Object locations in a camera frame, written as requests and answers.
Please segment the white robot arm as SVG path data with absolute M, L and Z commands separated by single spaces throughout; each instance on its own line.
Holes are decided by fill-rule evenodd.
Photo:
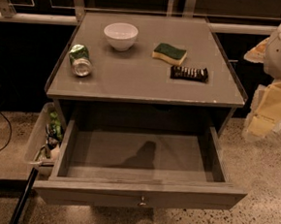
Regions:
M 246 116 L 242 137 L 252 143 L 281 130 L 281 24 L 272 34 L 249 49 L 244 59 L 262 63 L 273 78 L 267 87 L 258 85 Z

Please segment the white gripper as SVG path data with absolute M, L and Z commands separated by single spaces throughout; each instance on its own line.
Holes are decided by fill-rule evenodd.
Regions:
M 268 38 L 249 49 L 244 59 L 254 63 L 264 63 Z M 273 132 L 281 130 L 281 80 L 275 79 L 268 86 L 258 85 L 251 102 L 251 110 L 244 122 L 245 141 L 256 142 Z

